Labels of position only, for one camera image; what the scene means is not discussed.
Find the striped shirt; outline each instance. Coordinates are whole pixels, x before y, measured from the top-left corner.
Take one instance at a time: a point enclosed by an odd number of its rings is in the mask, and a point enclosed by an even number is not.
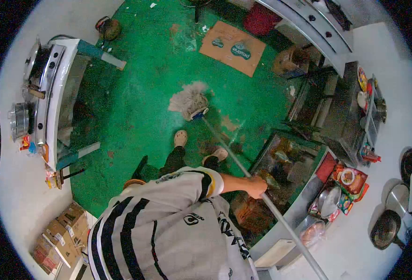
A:
[[[257,279],[241,233],[228,217],[219,173],[184,167],[131,185],[93,226],[96,280]]]

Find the green painted floor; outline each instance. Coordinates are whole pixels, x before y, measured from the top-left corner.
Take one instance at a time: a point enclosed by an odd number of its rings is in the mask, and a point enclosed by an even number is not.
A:
[[[242,148],[238,157],[247,168],[291,105],[287,82],[270,70],[276,54],[291,44],[285,37],[272,31],[260,38],[267,47],[250,78],[198,52],[204,25],[221,20],[243,29],[245,10],[222,1],[204,9],[195,24],[193,9],[178,1],[156,3],[150,8],[147,1],[124,2],[113,16],[122,24],[121,36],[107,42],[104,50],[112,48],[111,54],[127,61],[125,70],[93,60],[80,86],[72,145],[100,141],[101,148],[71,165],[72,171],[86,169],[71,178],[71,186],[74,200],[97,217],[122,191],[142,156],[149,156],[146,178],[155,176],[173,149],[175,131],[188,132],[187,165],[198,166],[216,147],[217,140],[201,120],[186,122],[167,110],[182,85],[202,81],[209,86],[206,117],[224,138]],[[243,176],[231,159],[221,169]]]

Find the foot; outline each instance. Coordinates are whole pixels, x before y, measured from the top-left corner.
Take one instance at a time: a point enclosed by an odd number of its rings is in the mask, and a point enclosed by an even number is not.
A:
[[[179,130],[175,134],[175,147],[186,146],[187,143],[187,132],[185,130]]]
[[[225,160],[228,157],[228,152],[224,148],[219,148],[216,150],[213,154],[207,155],[203,158],[202,164],[205,164],[205,161],[210,157],[210,156],[216,156],[219,158],[219,161]]]

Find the black pants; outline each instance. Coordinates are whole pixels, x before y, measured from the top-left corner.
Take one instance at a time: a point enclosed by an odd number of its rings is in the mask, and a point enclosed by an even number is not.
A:
[[[176,170],[186,166],[184,162],[184,156],[186,155],[186,149],[182,146],[177,146],[169,154],[166,160],[166,164],[159,170],[158,178],[163,175],[175,172]],[[205,161],[204,167],[217,171],[219,168],[219,158],[216,156],[210,156]]]

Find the gas stove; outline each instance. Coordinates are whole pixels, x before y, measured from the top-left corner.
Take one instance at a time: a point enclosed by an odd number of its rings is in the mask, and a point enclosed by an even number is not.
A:
[[[47,114],[55,76],[66,47],[57,44],[41,46],[37,40],[25,61],[23,96],[31,103],[30,132],[36,145],[46,143]]]

